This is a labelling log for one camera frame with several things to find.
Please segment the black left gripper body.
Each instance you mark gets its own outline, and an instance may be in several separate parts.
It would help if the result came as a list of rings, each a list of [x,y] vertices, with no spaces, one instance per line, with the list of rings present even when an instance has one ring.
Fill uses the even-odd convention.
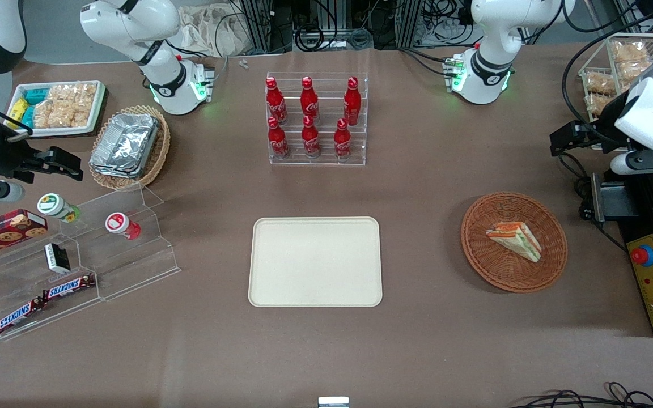
[[[603,109],[599,118],[585,125],[587,142],[590,146],[601,145],[602,151],[631,148],[629,137],[615,126],[627,103],[629,91],[624,91]]]

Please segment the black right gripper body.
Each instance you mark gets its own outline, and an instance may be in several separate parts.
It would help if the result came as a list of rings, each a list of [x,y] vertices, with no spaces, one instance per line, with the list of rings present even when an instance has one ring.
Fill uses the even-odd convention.
[[[0,178],[33,183],[34,168],[41,164],[40,151],[29,146],[26,140],[7,141],[13,135],[10,130],[0,130]]]

